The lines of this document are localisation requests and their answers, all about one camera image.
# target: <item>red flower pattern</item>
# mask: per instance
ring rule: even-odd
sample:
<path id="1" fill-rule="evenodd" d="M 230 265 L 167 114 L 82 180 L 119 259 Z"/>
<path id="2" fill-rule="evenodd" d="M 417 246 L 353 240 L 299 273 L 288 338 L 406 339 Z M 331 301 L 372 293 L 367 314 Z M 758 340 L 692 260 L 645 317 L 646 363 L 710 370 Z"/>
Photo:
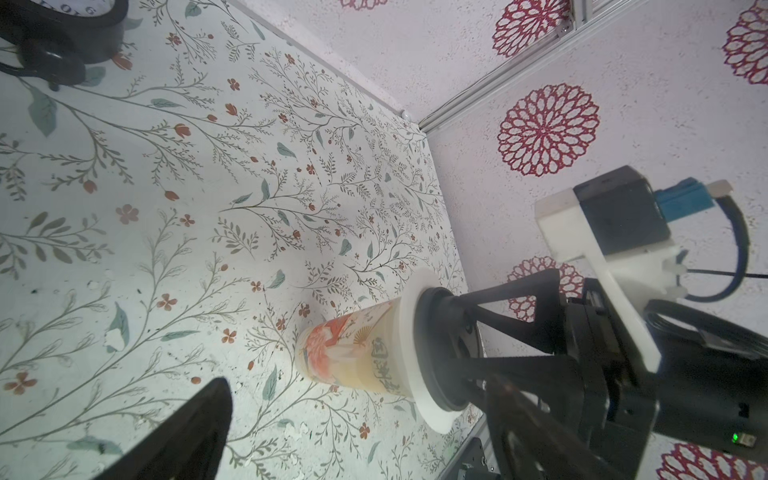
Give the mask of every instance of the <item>red flower pattern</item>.
<path id="1" fill-rule="evenodd" d="M 194 225 L 194 220 L 190 218 L 190 214 L 184 215 L 182 218 L 179 219 L 181 223 L 184 224 L 185 227 L 189 227 L 190 225 Z"/>
<path id="2" fill-rule="evenodd" d="M 87 191 L 90 194 L 98 190 L 98 188 L 96 187 L 96 183 L 93 180 L 86 180 L 83 183 L 83 188 L 85 189 L 85 191 Z"/>
<path id="3" fill-rule="evenodd" d="M 371 432 L 371 427 L 369 427 L 368 425 L 366 425 L 365 422 L 363 422 L 359 430 L 360 430 L 360 438 L 365 440 L 368 438 L 368 434 Z"/>
<path id="4" fill-rule="evenodd" d="M 179 137 L 189 137 L 192 135 L 192 132 L 190 131 L 190 128 L 185 124 L 176 124 L 174 127 L 174 130 L 178 134 Z"/>
<path id="5" fill-rule="evenodd" d="M 125 204 L 122 208 L 116 208 L 114 211 L 120 215 L 120 223 L 123 225 L 139 221 L 139 210 L 133 208 L 130 204 Z"/>
<path id="6" fill-rule="evenodd" d="M 533 257 L 524 260 L 507 275 L 507 280 L 517 280 L 532 273 L 546 270 L 547 268 L 557 268 L 560 270 L 560 293 L 565 296 L 581 295 L 581 288 L 584 286 L 584 277 L 576 271 L 573 265 L 563 263 L 558 266 L 552 257 Z M 534 296 L 523 296 L 509 300 L 509 309 L 515 314 L 515 317 L 523 322 L 533 322 L 534 309 L 536 307 L 536 298 Z"/>
<path id="7" fill-rule="evenodd" d="M 768 85 L 768 0 L 756 0 L 741 12 L 723 45 L 725 64 L 751 84 Z"/>
<path id="8" fill-rule="evenodd" d="M 169 293 L 163 293 L 162 297 L 163 299 L 157 302 L 157 308 L 163 308 L 166 311 L 170 312 L 170 308 L 173 305 L 176 305 L 176 302 L 178 302 L 178 300 L 176 300 L 175 298 L 171 298 Z"/>
<path id="9" fill-rule="evenodd" d="M 181 38 L 175 33 L 169 33 L 167 40 L 169 45 L 181 45 Z"/>
<path id="10" fill-rule="evenodd" d="M 23 395 L 26 389 L 37 385 L 38 381 L 35 379 L 27 380 L 29 374 L 27 372 L 19 372 L 16 374 L 15 382 L 8 382 L 3 386 L 4 390 L 13 390 L 14 395 Z"/>
<path id="11" fill-rule="evenodd" d="M 121 70 L 131 70 L 134 67 L 134 64 L 120 52 L 114 54 L 112 61 L 115 65 L 120 67 Z"/>
<path id="12" fill-rule="evenodd" d="M 570 11 L 568 0 L 514 0 L 496 22 L 493 48 L 511 57 L 560 25 Z"/>
<path id="13" fill-rule="evenodd" d="M 510 170 L 537 177 L 554 174 L 586 153 L 599 124 L 592 95 L 581 87 L 547 85 L 507 111 L 498 151 Z"/>
<path id="14" fill-rule="evenodd" d="M 237 335 L 237 331 L 233 330 L 230 332 L 230 329 L 224 329 L 224 337 L 222 337 L 221 342 L 222 343 L 235 343 L 235 335 Z"/>
<path id="15" fill-rule="evenodd" d="M 379 5 L 386 5 L 387 0 L 340 0 L 342 7 L 350 7 L 355 10 L 373 10 Z"/>
<path id="16" fill-rule="evenodd" d="M 661 456 L 660 480 L 758 480 L 768 465 L 715 452 L 690 443 L 676 443 Z"/>

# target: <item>black clock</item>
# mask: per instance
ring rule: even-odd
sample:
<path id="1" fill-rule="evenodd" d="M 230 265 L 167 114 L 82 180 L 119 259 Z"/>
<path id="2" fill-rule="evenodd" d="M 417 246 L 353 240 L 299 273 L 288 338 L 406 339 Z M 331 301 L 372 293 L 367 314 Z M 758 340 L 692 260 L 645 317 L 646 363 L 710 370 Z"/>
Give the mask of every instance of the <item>black clock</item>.
<path id="1" fill-rule="evenodd" d="M 106 61 L 120 51 L 128 0 L 69 3 L 0 0 L 0 37 L 17 45 L 22 64 L 0 63 L 0 71 L 40 77 L 56 89 L 83 82 L 85 65 Z M 72 6 L 78 3 L 81 8 Z"/>

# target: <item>printed paper cup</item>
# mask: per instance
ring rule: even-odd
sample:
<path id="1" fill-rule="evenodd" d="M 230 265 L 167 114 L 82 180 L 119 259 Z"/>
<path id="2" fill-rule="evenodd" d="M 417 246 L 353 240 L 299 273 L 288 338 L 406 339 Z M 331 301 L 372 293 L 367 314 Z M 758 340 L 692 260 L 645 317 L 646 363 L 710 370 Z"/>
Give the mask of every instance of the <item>printed paper cup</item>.
<path id="1" fill-rule="evenodd" d="M 420 269 L 401 297 L 304 330 L 296 343 L 297 369 L 316 382 L 411 397 L 427 425 L 447 434 L 461 412 L 443 410 L 429 394 L 413 332 L 419 298 L 436 286 L 435 273 Z"/>
<path id="2" fill-rule="evenodd" d="M 316 382 L 411 396 L 395 359 L 399 308 L 396 298 L 304 330 L 297 369 Z"/>

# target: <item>floral wallpaper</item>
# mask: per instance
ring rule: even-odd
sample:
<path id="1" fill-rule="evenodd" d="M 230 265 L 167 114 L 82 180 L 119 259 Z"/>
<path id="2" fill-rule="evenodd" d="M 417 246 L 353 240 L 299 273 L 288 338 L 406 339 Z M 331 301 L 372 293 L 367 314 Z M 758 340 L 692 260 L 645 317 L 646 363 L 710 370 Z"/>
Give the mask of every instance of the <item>floral wallpaper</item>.
<path id="1" fill-rule="evenodd" d="M 226 2 L 126 29 L 82 85 L 0 77 L 0 478 L 90 478 L 217 376 L 219 478 L 436 477 L 476 409 L 437 435 L 292 361 L 414 269 L 466 291 L 425 135 Z"/>

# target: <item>orange flower print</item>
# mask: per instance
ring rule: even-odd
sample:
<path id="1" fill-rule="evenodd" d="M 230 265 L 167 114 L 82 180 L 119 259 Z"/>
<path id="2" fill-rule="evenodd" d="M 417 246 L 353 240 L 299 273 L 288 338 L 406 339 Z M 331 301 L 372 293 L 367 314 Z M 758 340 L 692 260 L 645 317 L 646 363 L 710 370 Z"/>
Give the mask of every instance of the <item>orange flower print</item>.
<path id="1" fill-rule="evenodd" d="M 123 225 L 139 221 L 139 210 L 133 208 L 130 204 L 125 204 L 122 208 L 116 208 L 114 211 L 120 215 L 120 223 Z"/>
<path id="2" fill-rule="evenodd" d="M 190 225 L 194 225 L 194 220 L 190 218 L 190 214 L 184 215 L 182 218 L 179 219 L 181 223 L 184 224 L 185 227 L 189 227 Z"/>
<path id="3" fill-rule="evenodd" d="M 169 33 L 166 40 L 168 40 L 169 45 L 181 45 L 181 38 L 175 33 Z"/>
<path id="4" fill-rule="evenodd" d="M 134 64 L 120 52 L 114 54 L 112 61 L 115 65 L 120 67 L 121 70 L 131 70 L 134 67 Z"/>
<path id="5" fill-rule="evenodd" d="M 164 308 L 167 312 L 170 312 L 171 306 L 176 305 L 178 300 L 171 298 L 169 293 L 163 293 L 162 297 L 163 299 L 157 302 L 157 308 Z"/>
<path id="6" fill-rule="evenodd" d="M 3 386 L 4 390 L 13 390 L 14 395 L 22 395 L 26 389 L 37 384 L 37 380 L 27 380 L 27 372 L 16 374 L 15 382 L 8 382 Z"/>
<path id="7" fill-rule="evenodd" d="M 224 329 L 224 335 L 226 336 L 221 339 L 222 343 L 235 343 L 235 335 L 237 335 L 237 331 L 230 333 L 230 329 Z"/>
<path id="8" fill-rule="evenodd" d="M 182 138 L 192 135 L 190 128 L 185 124 L 176 124 L 174 130 L 176 131 L 177 135 Z"/>
<path id="9" fill-rule="evenodd" d="M 371 432 L 371 427 L 366 425 L 365 422 L 362 423 L 362 427 L 360 427 L 360 438 L 365 440 L 368 438 L 368 434 Z"/>
<path id="10" fill-rule="evenodd" d="M 94 183 L 94 181 L 92 181 L 92 180 L 86 180 L 83 183 L 83 188 L 85 189 L 85 191 L 87 191 L 90 194 L 92 194 L 96 190 L 98 190 L 98 188 L 96 188 L 96 183 Z"/>

